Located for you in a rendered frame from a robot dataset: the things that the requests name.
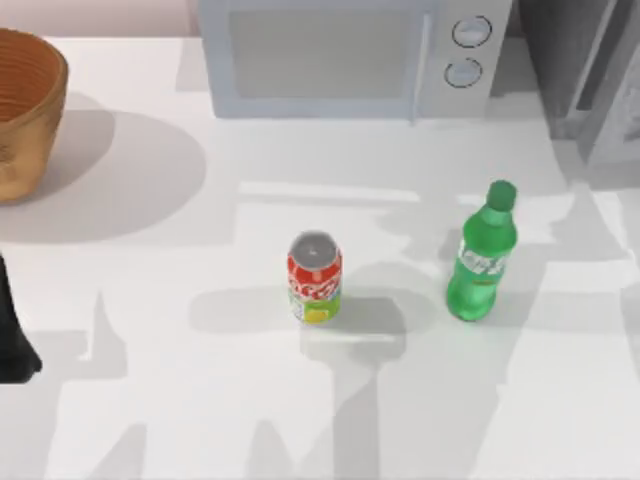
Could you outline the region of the pale microwave oven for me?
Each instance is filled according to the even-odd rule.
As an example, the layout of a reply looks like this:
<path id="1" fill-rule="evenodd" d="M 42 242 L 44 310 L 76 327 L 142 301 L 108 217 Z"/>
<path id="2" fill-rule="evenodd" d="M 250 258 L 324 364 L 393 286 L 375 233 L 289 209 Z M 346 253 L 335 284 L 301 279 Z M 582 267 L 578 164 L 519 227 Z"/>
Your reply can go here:
<path id="1" fill-rule="evenodd" d="M 227 119 L 410 121 L 423 16 L 429 52 L 417 121 L 480 117 L 513 0 L 198 0 L 197 19 L 216 116 Z M 457 21 L 485 16 L 489 40 L 462 48 Z M 444 80 L 449 63 L 483 67 L 472 87 Z"/>

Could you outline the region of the red and green can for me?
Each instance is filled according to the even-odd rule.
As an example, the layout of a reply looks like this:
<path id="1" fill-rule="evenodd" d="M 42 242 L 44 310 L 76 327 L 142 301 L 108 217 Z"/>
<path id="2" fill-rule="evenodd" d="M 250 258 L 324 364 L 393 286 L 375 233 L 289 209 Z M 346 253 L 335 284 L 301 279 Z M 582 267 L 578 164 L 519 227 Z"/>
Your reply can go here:
<path id="1" fill-rule="evenodd" d="M 294 316 L 306 325 L 334 318 L 341 306 L 343 256 L 324 231 L 301 232 L 287 256 L 288 298 Z"/>

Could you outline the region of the microwave knob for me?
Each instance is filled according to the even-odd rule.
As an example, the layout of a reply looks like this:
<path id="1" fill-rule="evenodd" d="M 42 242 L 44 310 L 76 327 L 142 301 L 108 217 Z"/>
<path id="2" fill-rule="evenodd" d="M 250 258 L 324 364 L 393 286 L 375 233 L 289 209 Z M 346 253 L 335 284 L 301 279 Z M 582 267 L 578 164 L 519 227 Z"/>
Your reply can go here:
<path id="1" fill-rule="evenodd" d="M 456 22 L 452 29 L 453 41 L 462 48 L 477 48 L 492 34 L 492 24 L 485 16 L 473 16 Z"/>
<path id="2" fill-rule="evenodd" d="M 473 58 L 452 62 L 444 70 L 444 80 L 452 88 L 466 89 L 474 86 L 483 75 L 482 65 Z"/>

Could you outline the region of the brown woven basket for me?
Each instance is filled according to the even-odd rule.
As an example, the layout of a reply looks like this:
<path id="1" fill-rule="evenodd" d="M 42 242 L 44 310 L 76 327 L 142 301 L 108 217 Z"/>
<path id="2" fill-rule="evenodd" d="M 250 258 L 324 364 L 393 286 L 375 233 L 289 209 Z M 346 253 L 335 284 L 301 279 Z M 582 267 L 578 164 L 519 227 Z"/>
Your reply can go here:
<path id="1" fill-rule="evenodd" d="M 69 66 L 48 41 L 0 27 L 0 203 L 40 184 L 64 114 Z"/>

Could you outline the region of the green bottle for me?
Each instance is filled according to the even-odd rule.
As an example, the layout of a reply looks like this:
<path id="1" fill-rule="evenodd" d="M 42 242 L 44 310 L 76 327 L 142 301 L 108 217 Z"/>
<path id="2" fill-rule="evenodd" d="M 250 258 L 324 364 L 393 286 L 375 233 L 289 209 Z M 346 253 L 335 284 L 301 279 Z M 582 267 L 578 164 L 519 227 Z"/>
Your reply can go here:
<path id="1" fill-rule="evenodd" d="M 507 261 L 517 243 L 513 210 L 517 188 L 507 180 L 491 183 L 484 204 L 464 223 L 447 306 L 455 317 L 474 322 L 492 309 Z"/>

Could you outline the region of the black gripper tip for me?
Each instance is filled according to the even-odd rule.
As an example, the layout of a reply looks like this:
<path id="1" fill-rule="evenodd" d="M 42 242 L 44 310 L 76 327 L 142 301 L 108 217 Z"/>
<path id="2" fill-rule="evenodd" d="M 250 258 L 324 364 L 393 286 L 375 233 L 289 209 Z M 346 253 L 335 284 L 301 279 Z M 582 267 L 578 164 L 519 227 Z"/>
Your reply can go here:
<path id="1" fill-rule="evenodd" d="M 17 317 L 4 257 L 0 253 L 0 384 L 25 384 L 43 362 Z"/>

